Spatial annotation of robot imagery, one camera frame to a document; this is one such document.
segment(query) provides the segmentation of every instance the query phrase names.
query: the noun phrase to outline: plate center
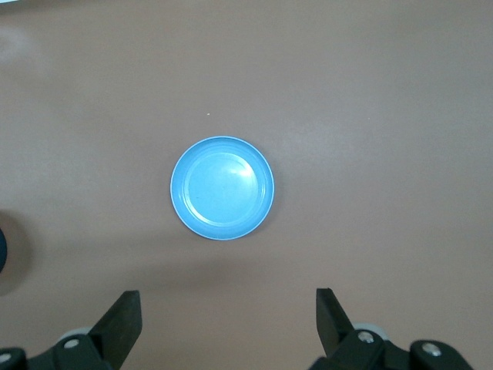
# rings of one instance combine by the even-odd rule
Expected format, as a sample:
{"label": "plate center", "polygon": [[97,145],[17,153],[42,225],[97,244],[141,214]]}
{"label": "plate center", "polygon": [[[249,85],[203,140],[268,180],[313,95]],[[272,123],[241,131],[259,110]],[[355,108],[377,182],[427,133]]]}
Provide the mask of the plate center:
{"label": "plate center", "polygon": [[259,195],[252,167],[231,153],[210,154],[194,163],[185,190],[192,213],[216,226],[235,224],[249,217]]}

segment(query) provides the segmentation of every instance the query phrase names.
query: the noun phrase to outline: gray table surface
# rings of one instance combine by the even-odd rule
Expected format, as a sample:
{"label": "gray table surface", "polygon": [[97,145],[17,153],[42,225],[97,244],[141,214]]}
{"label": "gray table surface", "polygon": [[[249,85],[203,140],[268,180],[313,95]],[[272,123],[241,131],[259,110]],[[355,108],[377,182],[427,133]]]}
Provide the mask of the gray table surface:
{"label": "gray table surface", "polygon": [[[126,289],[124,369],[303,370],[315,289],[404,348],[493,362],[493,2],[0,5],[0,347],[30,355]],[[217,242],[169,199],[181,153],[257,146],[266,221]]]}

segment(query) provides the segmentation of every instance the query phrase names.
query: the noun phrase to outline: metal screw head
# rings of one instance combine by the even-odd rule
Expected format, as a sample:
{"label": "metal screw head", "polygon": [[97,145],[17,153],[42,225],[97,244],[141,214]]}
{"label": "metal screw head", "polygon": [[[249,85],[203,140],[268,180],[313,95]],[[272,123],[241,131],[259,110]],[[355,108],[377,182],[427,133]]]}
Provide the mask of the metal screw head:
{"label": "metal screw head", "polygon": [[360,339],[360,341],[363,341],[365,343],[373,343],[375,341],[373,335],[371,335],[368,331],[360,331],[357,337]]}
{"label": "metal screw head", "polygon": [[421,348],[423,348],[423,351],[425,351],[426,353],[428,353],[433,357],[441,356],[440,348],[434,345],[433,343],[424,343],[421,346]]}
{"label": "metal screw head", "polygon": [[70,349],[70,348],[77,347],[78,345],[79,345],[78,339],[70,339],[69,341],[65,342],[65,344],[63,345],[63,348]]}
{"label": "metal screw head", "polygon": [[4,362],[7,362],[12,358],[12,355],[10,353],[2,353],[0,355],[0,364],[3,364]]}

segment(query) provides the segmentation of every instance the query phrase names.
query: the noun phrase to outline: blue plate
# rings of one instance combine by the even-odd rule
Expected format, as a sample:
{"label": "blue plate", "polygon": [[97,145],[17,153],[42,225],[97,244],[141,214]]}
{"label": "blue plate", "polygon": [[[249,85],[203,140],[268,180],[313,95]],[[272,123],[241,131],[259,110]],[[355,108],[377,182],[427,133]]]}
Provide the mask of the blue plate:
{"label": "blue plate", "polygon": [[251,144],[215,136],[191,146],[171,176],[171,201],[178,217],[203,237],[242,237],[269,213],[274,179],[269,164]]}

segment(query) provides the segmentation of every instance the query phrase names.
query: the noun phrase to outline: screw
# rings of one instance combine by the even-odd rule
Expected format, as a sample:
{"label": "screw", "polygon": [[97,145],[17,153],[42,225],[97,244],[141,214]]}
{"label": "screw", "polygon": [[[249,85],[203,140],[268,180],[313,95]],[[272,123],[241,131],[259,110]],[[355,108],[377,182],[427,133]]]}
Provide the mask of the screw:
{"label": "screw", "polygon": [[371,335],[368,331],[360,331],[357,337],[360,341],[364,341],[365,343],[373,343],[375,341],[373,335]]}
{"label": "screw", "polygon": [[65,342],[65,344],[63,345],[63,348],[70,349],[70,348],[77,347],[78,345],[79,345],[78,339],[70,339],[69,341]]}
{"label": "screw", "polygon": [[12,358],[12,355],[10,353],[2,353],[0,355],[0,364],[3,364],[4,362],[7,362]]}
{"label": "screw", "polygon": [[421,348],[423,348],[423,351],[425,351],[426,353],[428,353],[433,357],[441,356],[440,348],[434,345],[433,343],[424,343],[421,346]]}

